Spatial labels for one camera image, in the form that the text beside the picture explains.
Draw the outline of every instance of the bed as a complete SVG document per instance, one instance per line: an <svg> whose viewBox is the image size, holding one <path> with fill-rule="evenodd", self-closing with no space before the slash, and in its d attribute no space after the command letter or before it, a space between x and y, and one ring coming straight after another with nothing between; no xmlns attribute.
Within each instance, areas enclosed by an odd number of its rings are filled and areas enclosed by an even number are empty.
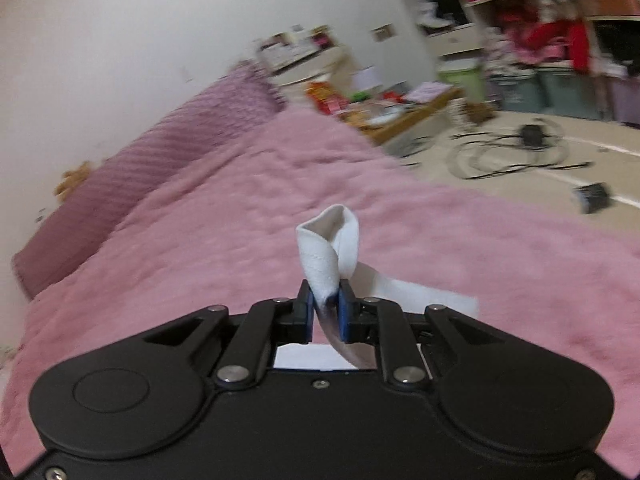
<svg viewBox="0 0 640 480"><path fill-rule="evenodd" d="M616 414L599 452L640 470L640 243L418 182L348 126L284 107L250 64L104 164L15 257L35 297L2 404L12 469L42 451L41 372L209 304L295 295L294 228L332 203L358 215L361 261L478 298L484 322L603 375Z"/></svg>

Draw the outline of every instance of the wall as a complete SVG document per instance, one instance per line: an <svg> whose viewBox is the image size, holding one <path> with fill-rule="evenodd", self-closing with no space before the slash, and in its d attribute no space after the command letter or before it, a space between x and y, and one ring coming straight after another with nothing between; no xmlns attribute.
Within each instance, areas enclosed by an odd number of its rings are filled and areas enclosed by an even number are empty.
<svg viewBox="0 0 640 480"><path fill-rule="evenodd" d="M11 0L0 9L0 342L25 300L10 255L55 207L60 173L100 161L223 75L251 42L329 23L386 82L432 66L394 0ZM398 37L369 31L392 22Z"/></svg>

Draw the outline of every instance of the purple cushion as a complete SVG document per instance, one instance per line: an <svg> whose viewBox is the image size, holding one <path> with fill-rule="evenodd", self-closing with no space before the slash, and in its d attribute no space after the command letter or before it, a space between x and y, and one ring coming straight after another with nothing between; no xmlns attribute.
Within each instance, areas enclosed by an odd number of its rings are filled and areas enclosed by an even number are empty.
<svg viewBox="0 0 640 480"><path fill-rule="evenodd" d="M32 298L71 274L149 192L269 121L284 103L262 70L246 62L167 115L94 171L14 256L25 293Z"/></svg>

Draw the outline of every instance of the fluffy pink blanket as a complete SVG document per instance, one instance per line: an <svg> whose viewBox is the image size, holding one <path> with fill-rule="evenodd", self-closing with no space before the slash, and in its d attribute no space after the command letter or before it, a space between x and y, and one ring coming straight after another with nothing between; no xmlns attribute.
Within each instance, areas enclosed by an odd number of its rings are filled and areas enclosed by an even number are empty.
<svg viewBox="0 0 640 480"><path fill-rule="evenodd" d="M332 203L359 216L361 261L476 296L485 322L599 371L616 395L599 451L628 475L640 470L640 244L418 182L343 124L295 109L150 193L31 303L2 411L12 468L42 450L27 409L42 371L208 304L244 312L295 294L294 227Z"/></svg>

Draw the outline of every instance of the green object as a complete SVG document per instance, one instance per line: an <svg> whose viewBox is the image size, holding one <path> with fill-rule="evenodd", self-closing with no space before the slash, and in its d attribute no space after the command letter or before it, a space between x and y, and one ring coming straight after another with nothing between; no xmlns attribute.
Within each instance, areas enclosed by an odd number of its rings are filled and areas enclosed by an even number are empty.
<svg viewBox="0 0 640 480"><path fill-rule="evenodd" d="M361 103L367 99L371 99L371 95L368 92L356 92L351 96L352 103Z"/></svg>
<svg viewBox="0 0 640 480"><path fill-rule="evenodd" d="M571 68L540 68L540 77L555 115L599 119L596 92L591 78Z"/></svg>
<svg viewBox="0 0 640 480"><path fill-rule="evenodd" d="M545 93L533 70L520 75L492 76L489 81L498 90L503 110L538 114L546 107Z"/></svg>
<svg viewBox="0 0 640 480"><path fill-rule="evenodd" d="M438 67L438 79L445 83L462 86L466 98L474 103L485 101L484 84L480 61L476 58L445 61Z"/></svg>

